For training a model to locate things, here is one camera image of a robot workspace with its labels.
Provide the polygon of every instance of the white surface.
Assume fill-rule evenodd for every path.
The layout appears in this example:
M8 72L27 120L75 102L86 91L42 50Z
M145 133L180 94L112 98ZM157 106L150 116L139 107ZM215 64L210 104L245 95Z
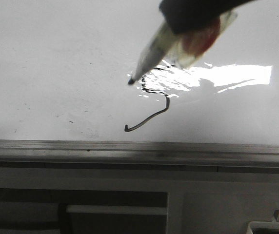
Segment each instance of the white surface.
M165 85L179 96L170 109L124 132L125 124L165 106L164 97L127 86L163 20L158 5L0 0L0 139L279 144L279 0L238 8L236 21L195 64L211 82L199 85L198 73L186 90ZM234 66L240 69L225 69ZM227 72L208 72L211 67ZM253 78L238 79L242 68ZM223 92L219 87L250 79Z

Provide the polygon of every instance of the whiteboard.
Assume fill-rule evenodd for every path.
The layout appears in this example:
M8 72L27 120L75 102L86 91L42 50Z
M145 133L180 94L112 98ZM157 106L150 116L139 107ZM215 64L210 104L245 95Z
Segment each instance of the whiteboard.
M0 0L0 139L279 144L279 1L238 18L162 95L128 86L159 0Z

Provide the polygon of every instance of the white panel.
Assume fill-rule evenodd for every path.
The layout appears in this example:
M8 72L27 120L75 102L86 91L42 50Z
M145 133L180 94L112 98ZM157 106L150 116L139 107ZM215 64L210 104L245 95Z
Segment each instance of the white panel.
M167 112L124 132L165 105L139 84L127 86L163 20L158 5L0 0L0 139L279 144L277 0L238 8L195 64L190 90L174 88L179 97Z

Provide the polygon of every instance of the metal rail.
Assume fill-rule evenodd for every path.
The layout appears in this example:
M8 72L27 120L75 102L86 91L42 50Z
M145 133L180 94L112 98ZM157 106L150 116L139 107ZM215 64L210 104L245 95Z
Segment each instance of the metal rail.
M279 168L279 145L0 140L0 161Z

